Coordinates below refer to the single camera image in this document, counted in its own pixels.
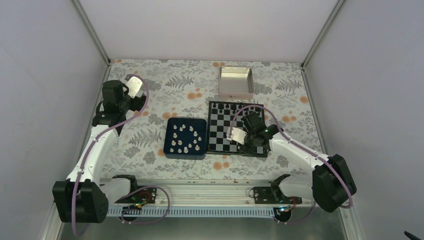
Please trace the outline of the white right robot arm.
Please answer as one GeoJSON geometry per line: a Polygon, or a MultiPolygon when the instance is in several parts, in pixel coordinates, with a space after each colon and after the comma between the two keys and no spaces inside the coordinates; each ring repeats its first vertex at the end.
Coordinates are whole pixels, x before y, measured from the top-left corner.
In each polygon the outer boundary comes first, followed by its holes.
{"type": "Polygon", "coordinates": [[[270,187],[274,202],[282,204],[291,197],[313,200],[329,213],[352,206],[357,187],[341,155],[329,156],[307,147],[286,134],[280,126],[267,126],[256,112],[242,117],[241,121],[245,129],[231,125],[227,139],[237,142],[243,153],[262,147],[285,157],[306,172],[303,177],[283,174],[275,179],[270,187]]]}

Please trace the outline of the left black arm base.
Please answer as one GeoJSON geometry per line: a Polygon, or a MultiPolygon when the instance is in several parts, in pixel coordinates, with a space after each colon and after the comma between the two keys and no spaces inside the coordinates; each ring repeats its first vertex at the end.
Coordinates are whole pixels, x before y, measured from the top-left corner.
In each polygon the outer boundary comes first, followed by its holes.
{"type": "Polygon", "coordinates": [[[154,204],[156,201],[157,196],[157,188],[155,187],[149,187],[144,188],[142,190],[137,191],[136,193],[131,193],[129,196],[122,197],[119,200],[117,200],[116,204],[126,204],[121,212],[125,212],[126,210],[132,210],[127,211],[124,213],[123,216],[121,214],[119,215],[119,219],[122,219],[127,222],[135,221],[137,217],[130,217],[132,213],[135,213],[137,211],[141,211],[145,205],[148,204],[154,204]]]}

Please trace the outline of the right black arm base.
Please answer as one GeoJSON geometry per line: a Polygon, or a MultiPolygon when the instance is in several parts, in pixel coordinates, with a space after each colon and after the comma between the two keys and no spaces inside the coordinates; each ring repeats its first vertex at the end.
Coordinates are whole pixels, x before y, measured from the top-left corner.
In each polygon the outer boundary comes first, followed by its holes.
{"type": "Polygon", "coordinates": [[[300,197],[287,197],[279,193],[274,196],[270,186],[255,186],[247,192],[247,195],[254,199],[255,204],[283,205],[273,208],[274,217],[277,221],[283,223],[289,221],[292,216],[292,210],[296,208],[298,204],[303,203],[303,200],[300,197]]]}

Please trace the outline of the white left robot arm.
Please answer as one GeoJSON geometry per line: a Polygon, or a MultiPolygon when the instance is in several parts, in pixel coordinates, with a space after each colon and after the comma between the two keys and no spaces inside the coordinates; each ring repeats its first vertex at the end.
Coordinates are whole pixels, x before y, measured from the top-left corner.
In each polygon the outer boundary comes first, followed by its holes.
{"type": "Polygon", "coordinates": [[[107,155],[128,122],[127,112],[141,112],[146,106],[148,94],[137,95],[142,86],[137,76],[103,83],[103,100],[96,107],[88,143],[71,173],[52,188],[62,222],[102,223],[110,205],[120,198],[131,203],[139,197],[134,177],[117,176],[105,185],[100,185],[100,178],[107,155]]]}

